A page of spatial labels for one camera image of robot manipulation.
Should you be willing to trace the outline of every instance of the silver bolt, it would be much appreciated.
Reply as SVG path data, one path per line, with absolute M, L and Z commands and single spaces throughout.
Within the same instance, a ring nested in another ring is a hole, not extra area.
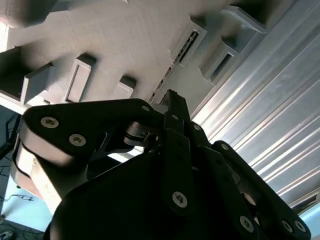
M 58 120 L 53 117 L 50 117 L 50 116 L 46 116 L 46 117 L 42 118 L 40 122 L 41 122 L 42 126 L 48 128 L 48 129 L 55 129 L 56 127 L 59 126 Z
M 293 233 L 293 229 L 292 227 L 289 225 L 289 223 L 287 223 L 285 220 L 282 220 L 282 224 L 283 226 L 290 232 L 290 233 Z
M 72 134 L 69 137 L 69 141 L 72 145 L 77 146 L 77 147 L 82 147 L 83 145 L 86 144 L 87 140 L 85 139 L 84 136 L 80 134 Z
M 196 130 L 198 130 L 198 131 L 201 130 L 201 127 L 200 127 L 199 125 L 197 125 L 197 124 L 193 125 L 193 127 L 194 127 Z
M 179 120 L 179 117 L 177 117 L 176 115 L 172 114 L 171 115 L 175 120 Z
M 240 216 L 240 223 L 245 230 L 250 233 L 253 233 L 255 228 L 252 222 L 246 216 Z
M 142 109 L 145 110 L 145 111 L 147 111 L 147 112 L 150 111 L 150 109 L 149 109 L 147 106 L 142 106 Z
M 227 145 L 225 145 L 224 143 L 221 144 L 221 147 L 226 151 L 229 150 L 229 147 Z
M 172 194 L 172 200 L 174 201 L 174 203 L 178 207 L 180 207 L 182 209 L 186 208 L 187 205 L 188 205 L 188 200 L 187 200 L 186 196 L 183 193 L 179 192 L 179 191 L 175 191 Z
M 294 221 L 294 223 L 295 223 L 295 225 L 296 225 L 296 227 L 298 228 L 298 229 L 300 229 L 302 232 L 306 232 L 307 230 L 306 230 L 306 228 L 302 225 L 302 223 L 301 222 L 299 222 L 299 221 Z

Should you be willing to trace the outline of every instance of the cable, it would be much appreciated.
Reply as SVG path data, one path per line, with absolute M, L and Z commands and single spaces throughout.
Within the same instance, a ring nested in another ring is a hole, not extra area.
M 4 199 L 2 196 L 0 196 L 0 200 L 1 200 L 1 202 L 8 202 L 12 197 L 18 197 L 22 200 L 30 201 L 30 202 L 34 201 L 33 196 L 26 196 L 26 195 L 21 195 L 21 194 L 13 194 L 8 199 Z

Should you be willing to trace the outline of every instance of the corrugated metal panel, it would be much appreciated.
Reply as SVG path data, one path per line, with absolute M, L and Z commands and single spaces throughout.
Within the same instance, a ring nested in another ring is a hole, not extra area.
M 320 187 L 319 53 L 319 1 L 297 1 L 193 118 L 288 204 Z

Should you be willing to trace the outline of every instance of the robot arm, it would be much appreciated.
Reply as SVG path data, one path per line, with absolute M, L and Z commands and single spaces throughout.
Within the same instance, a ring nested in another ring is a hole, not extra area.
M 25 112 L 13 175 L 52 212 L 45 239 L 311 239 L 227 143 L 208 141 L 184 98 L 170 90 L 161 104 L 162 113 L 140 99 Z M 134 146 L 143 154 L 88 181 L 91 164 Z

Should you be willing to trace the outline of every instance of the gray surface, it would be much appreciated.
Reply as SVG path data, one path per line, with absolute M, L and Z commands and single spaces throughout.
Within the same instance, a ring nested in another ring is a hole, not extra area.
M 277 1 L 277 4 L 273 1 L 268 2 L 272 6 L 272 10 L 268 12 L 262 24 L 266 26 L 266 29 L 272 29 L 293 1 Z M 189 112 L 193 113 L 212 89 L 218 89 L 220 85 L 230 78 L 233 72 L 247 59 L 266 36 L 266 34 L 243 27 L 243 24 L 230 14 L 216 12 L 215 14 L 205 15 L 203 19 L 206 22 L 206 37 L 185 67 L 177 65 L 174 68 L 171 76 L 164 83 L 163 88 L 156 94 L 154 103 L 159 103 L 167 90 L 173 89 L 186 98 Z M 215 87 L 209 80 L 203 79 L 199 68 L 214 65 L 215 52 L 219 50 L 218 47 L 222 39 L 231 40 L 234 43 L 235 50 L 239 54 L 227 62 L 218 75 L 215 76 L 215 79 L 211 79 L 214 85 L 218 86 Z
M 21 104 L 24 105 L 46 89 L 47 81 L 53 74 L 54 67 L 49 63 L 28 73 L 23 80 Z
M 219 73 L 224 68 L 229 69 L 228 63 L 239 54 L 223 40 L 216 48 L 217 50 L 210 56 L 208 61 L 199 67 L 203 79 L 210 80 L 213 85 L 217 85 L 214 82 Z
M 0 21 L 11 28 L 42 23 L 58 0 L 1 0 Z
M 29 67 L 53 62 L 57 68 L 44 96 L 52 103 L 61 102 L 73 61 L 82 53 L 97 58 L 84 101 L 109 99 L 123 75 L 137 80 L 132 97 L 148 100 L 171 64 L 169 48 L 179 27 L 190 15 L 212 15 L 227 5 L 225 0 L 74 2 L 70 12 L 51 13 L 41 25 L 9 30 L 9 48 L 26 45 L 22 56 Z
M 174 43 L 173 47 L 170 48 L 170 58 L 172 61 L 176 61 L 176 59 L 179 57 L 179 53 L 182 52 L 184 45 L 190 39 L 192 33 L 196 32 L 198 34 L 192 45 L 187 50 L 186 54 L 183 56 L 183 59 L 179 59 L 179 63 L 182 67 L 186 66 L 207 34 L 207 31 L 204 29 L 205 22 L 198 22 L 196 23 L 194 19 L 190 19 L 190 21 L 187 23 L 187 27 L 182 31 L 182 34 L 177 34 L 177 43 Z
M 131 77 L 123 76 L 112 94 L 112 99 L 129 99 L 132 96 L 135 87 L 136 80 Z

